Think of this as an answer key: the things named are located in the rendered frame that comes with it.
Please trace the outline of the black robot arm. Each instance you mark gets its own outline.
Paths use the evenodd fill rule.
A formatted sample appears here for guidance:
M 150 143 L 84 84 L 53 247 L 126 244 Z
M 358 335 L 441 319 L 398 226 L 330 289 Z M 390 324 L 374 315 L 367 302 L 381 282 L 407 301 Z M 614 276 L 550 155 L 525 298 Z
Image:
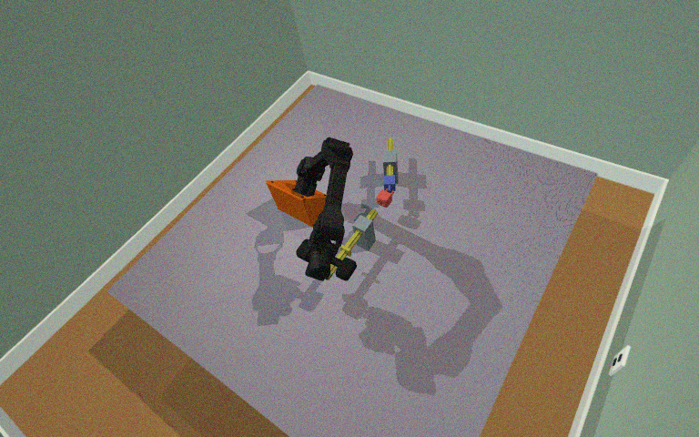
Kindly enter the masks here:
M 321 181 L 327 165 L 331 168 L 325 206 L 309 237 L 313 250 L 305 274 L 313 279 L 329 278 L 330 253 L 338 252 L 342 244 L 345 229 L 341 205 L 352 156 L 350 143 L 327 137 L 321 151 L 313 158 L 304 157 L 297 168 L 298 180 L 292 190 L 306 197 L 315 195 L 317 180 Z

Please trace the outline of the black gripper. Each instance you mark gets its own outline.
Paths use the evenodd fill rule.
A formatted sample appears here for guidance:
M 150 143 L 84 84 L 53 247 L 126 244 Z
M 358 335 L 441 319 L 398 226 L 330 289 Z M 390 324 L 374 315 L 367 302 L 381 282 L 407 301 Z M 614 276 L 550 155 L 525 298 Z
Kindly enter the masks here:
M 303 242 L 300 244 L 298 247 L 296 254 L 298 258 L 303 259 L 307 262 L 309 262 L 309 256 L 310 252 L 312 251 L 312 247 L 310 244 L 309 239 L 303 240 Z M 330 253 L 330 264 L 338 267 L 336 270 L 336 277 L 343 279 L 343 280 L 349 280 L 350 276 L 354 272 L 354 270 L 357 268 L 356 261 L 349 259 L 349 258 L 344 258 L 344 260 L 336 258 L 337 252 L 331 252 Z

